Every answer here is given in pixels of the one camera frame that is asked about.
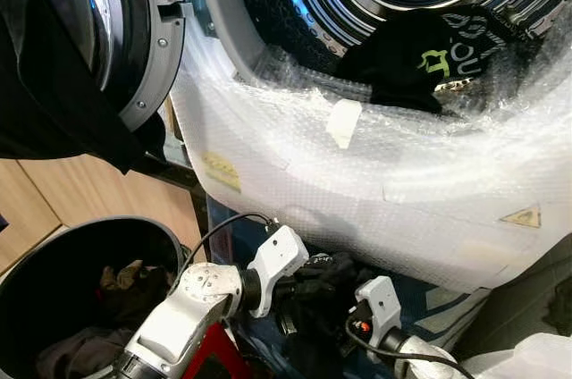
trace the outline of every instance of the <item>laundry basket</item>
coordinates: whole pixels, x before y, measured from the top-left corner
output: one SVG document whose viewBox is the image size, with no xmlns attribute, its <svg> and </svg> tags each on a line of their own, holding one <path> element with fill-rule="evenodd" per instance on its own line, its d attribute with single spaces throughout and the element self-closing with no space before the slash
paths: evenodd
<svg viewBox="0 0 572 379">
<path fill-rule="evenodd" d="M 85 223 L 28 254 L 0 285 L 0 377 L 38 377 L 41 350 L 94 323 L 104 266 L 136 259 L 176 274 L 183 254 L 168 228 L 137 216 Z"/>
</svg>

